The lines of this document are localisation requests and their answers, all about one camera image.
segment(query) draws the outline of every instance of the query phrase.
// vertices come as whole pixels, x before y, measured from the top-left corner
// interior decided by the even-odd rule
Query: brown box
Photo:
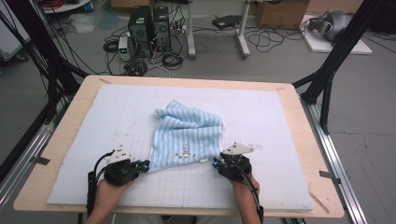
[[[110,0],[111,7],[120,10],[131,10],[136,6],[150,6],[153,8],[154,0]]]
[[[306,14],[319,16],[326,11],[333,12],[335,10],[356,13],[362,2],[363,0],[311,0]]]
[[[310,0],[284,0],[279,4],[259,3],[256,22],[261,28],[299,29]]]

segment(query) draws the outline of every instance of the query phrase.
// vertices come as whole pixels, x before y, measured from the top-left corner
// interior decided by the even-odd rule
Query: floor
[[[128,20],[127,14],[111,10],[107,1],[97,3],[95,11],[89,14],[95,19],[95,31],[92,34],[70,32],[66,37],[69,45],[90,67],[78,63],[83,70],[108,75],[106,53],[102,48],[104,40],[112,32],[125,27]],[[60,14],[59,18],[64,22],[70,14],[78,13],[85,11],[76,9]],[[207,18],[194,19],[194,24],[214,28]],[[253,18],[248,19],[247,25],[255,26]],[[256,29],[247,28],[246,36],[257,34],[250,32]],[[396,220],[396,42],[370,38],[393,51],[363,38],[373,54],[348,56],[334,79],[329,131],[368,223],[390,224]],[[252,36],[251,40],[257,42],[258,38]],[[268,43],[266,41],[262,38],[261,45]],[[174,42],[173,48],[179,49],[179,44]],[[154,68],[145,76],[292,83],[318,70],[328,55],[311,52],[303,40],[285,39],[268,52],[259,52],[258,49],[269,48],[256,49],[248,43],[251,56],[242,60],[233,35],[205,31],[195,33],[197,57],[193,61],[187,57],[184,35],[180,36],[180,42],[183,45],[180,55],[184,58],[180,69],[165,71]],[[123,62],[116,55],[110,70],[120,74],[122,66]],[[0,79],[0,94],[3,96],[0,98],[0,162],[3,162],[41,111],[47,98],[32,61],[24,63],[14,59],[3,64]],[[12,204],[20,187],[21,184],[8,202],[1,206],[1,223],[77,222],[77,214],[72,213],[15,211]],[[168,223],[188,221],[189,217],[174,217]],[[282,219],[274,217],[267,217],[264,221],[283,223]],[[310,224],[350,223],[347,216],[341,219],[307,218],[305,221]]]

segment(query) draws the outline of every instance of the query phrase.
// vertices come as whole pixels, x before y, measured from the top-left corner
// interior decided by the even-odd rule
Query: towel
[[[170,167],[212,160],[220,153],[221,117],[173,100],[156,109],[157,125],[150,153],[149,173]]]

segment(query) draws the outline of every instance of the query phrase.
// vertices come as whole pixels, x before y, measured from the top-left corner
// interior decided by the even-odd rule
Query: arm
[[[259,216],[257,215],[257,207],[254,202],[253,194],[246,184],[246,180],[237,182],[230,180],[233,186],[233,196],[238,206],[239,214],[241,215],[243,224],[260,224]],[[251,175],[251,182],[257,189],[257,194],[260,193],[260,184]]]
[[[132,184],[133,181],[118,187],[109,184],[105,179],[99,181],[96,191],[95,206],[86,224],[105,223],[107,217],[119,204],[122,193]]]

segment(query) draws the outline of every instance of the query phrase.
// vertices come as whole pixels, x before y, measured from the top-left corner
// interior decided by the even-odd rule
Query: wooden table
[[[131,84],[169,87],[196,87],[216,89],[239,89],[277,91],[290,133],[304,170],[309,194],[314,202],[314,210],[302,213],[266,212],[266,217],[342,217],[344,209],[338,194],[329,178],[319,176],[319,171],[328,169],[320,153],[318,143],[304,113],[294,87],[284,83],[261,83],[222,80],[199,80],[155,77],[108,77],[89,76],[82,83],[72,104],[51,137],[42,157],[49,159],[47,165],[37,164],[23,186],[14,203],[16,210],[24,211],[67,211],[85,212],[84,205],[47,204],[67,150],[77,135],[78,128],[90,109],[96,93],[102,84]],[[162,215],[207,215],[232,216],[235,210],[194,209],[194,208],[157,208],[157,207],[119,207],[117,213],[141,213]]]

